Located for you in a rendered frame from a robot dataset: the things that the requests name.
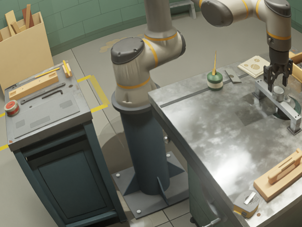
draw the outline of workbench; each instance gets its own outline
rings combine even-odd
[[[260,56],[270,61],[268,53]],[[187,160],[196,224],[217,219],[210,204],[224,217],[218,227],[300,227],[302,179],[270,202],[261,197],[250,219],[233,212],[240,193],[256,191],[254,180],[302,147],[302,133],[294,136],[287,129],[290,121],[273,115],[276,109],[268,98],[259,101],[252,95],[263,75],[254,79],[238,69],[246,60],[217,69],[224,82],[220,91],[208,89],[205,72],[149,92],[152,113]],[[234,69],[242,83],[231,83],[226,68]],[[274,84],[282,86],[282,77]],[[302,103],[301,90],[290,76],[285,94]]]
[[[66,78],[62,65],[36,74],[60,68],[58,82],[17,100],[17,115],[6,114],[9,148],[58,227],[83,227],[113,217],[125,221],[91,111],[75,76]],[[39,80],[36,75],[7,88],[5,103],[10,91]],[[21,104],[61,83],[62,93]]]

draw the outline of yellow floor tape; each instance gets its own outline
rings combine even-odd
[[[0,151],[2,151],[2,150],[4,150],[4,149],[6,149],[6,148],[8,148],[9,147],[9,145],[8,144],[6,144],[6,145],[4,145],[4,146],[0,146]]]
[[[94,107],[94,108],[90,109],[91,113],[97,112],[99,110],[102,110],[102,109],[108,107],[108,105],[110,104],[110,102],[109,102],[107,96],[105,95],[103,89],[99,85],[99,83],[98,83],[98,81],[97,81],[97,79],[95,78],[94,75],[92,75],[92,76],[89,75],[89,76],[85,76],[83,78],[80,78],[80,79],[77,80],[77,82],[79,83],[79,82],[82,82],[82,81],[87,80],[87,79],[90,79],[90,81],[91,81],[91,83],[92,83],[95,91],[97,92],[100,100],[103,103],[102,105],[99,105],[97,107]]]

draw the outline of metal tabletop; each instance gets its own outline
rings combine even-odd
[[[60,69],[56,71],[59,79],[58,82],[17,100],[20,107],[19,113],[13,117],[9,117],[7,114],[5,115],[7,140],[11,151],[15,151],[92,119],[92,114],[75,76],[66,78],[62,65],[63,63],[60,63],[37,73],[36,75],[39,75],[60,67]],[[5,89],[5,103],[10,101],[10,91],[35,80],[34,77],[36,75]],[[63,94],[58,92],[44,99],[42,99],[41,96],[21,105],[21,100],[29,98],[61,83],[65,83],[65,86],[58,89],[61,89]],[[57,102],[67,103],[67,105],[61,108],[64,110],[60,110],[60,103]],[[22,124],[19,124],[18,126],[15,121],[21,116],[23,117]],[[24,133],[20,133],[19,129],[22,129],[20,126],[27,126],[28,131],[30,132],[26,133],[25,131]]]
[[[260,56],[270,61],[268,54]],[[293,136],[287,129],[290,121],[273,115],[274,104],[252,95],[255,80],[263,75],[254,79],[238,69],[244,61],[217,69],[224,81],[220,91],[207,89],[205,72],[149,92],[149,100],[157,119],[167,125],[164,129],[174,135],[176,146],[234,226],[264,227],[302,200],[302,179],[270,202],[261,197],[260,216],[246,219],[232,211],[233,203],[240,193],[256,190],[255,179],[302,148],[302,133]],[[230,83],[225,68],[233,68],[242,83]],[[281,84],[279,76],[275,85]],[[301,83],[290,76],[285,94],[302,103],[301,90]]]

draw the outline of stack of paper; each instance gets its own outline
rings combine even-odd
[[[252,57],[244,63],[238,65],[238,68],[254,78],[263,74],[264,66],[269,66],[270,63],[260,56]]]

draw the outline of concrete floor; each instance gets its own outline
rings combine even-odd
[[[184,35],[187,50],[183,56],[151,71],[151,77],[159,86],[211,71],[214,53],[217,51],[217,65],[222,67],[242,59],[268,52],[265,24],[251,18],[229,27],[216,28],[206,22],[201,13],[193,20],[189,15],[174,17],[173,25]],[[113,40],[123,37],[142,37],[146,25],[127,29],[83,44],[53,57],[54,63],[68,60],[74,76],[79,79],[94,75],[109,101],[115,90],[110,48]],[[302,50],[302,34],[292,29],[292,46]],[[95,94],[87,81],[79,83],[89,107],[99,106]],[[4,96],[0,93],[0,106]],[[121,118],[110,104],[94,112],[93,123],[110,173],[132,166],[125,141]],[[0,117],[0,148],[7,144],[5,117]],[[186,168],[186,161],[171,143],[167,151],[173,151]],[[188,200],[171,206],[145,218],[135,220],[118,192],[129,222],[112,227],[193,227],[189,222]],[[3,227],[56,227],[45,207],[33,191],[12,152],[7,148],[0,151],[0,226]]]

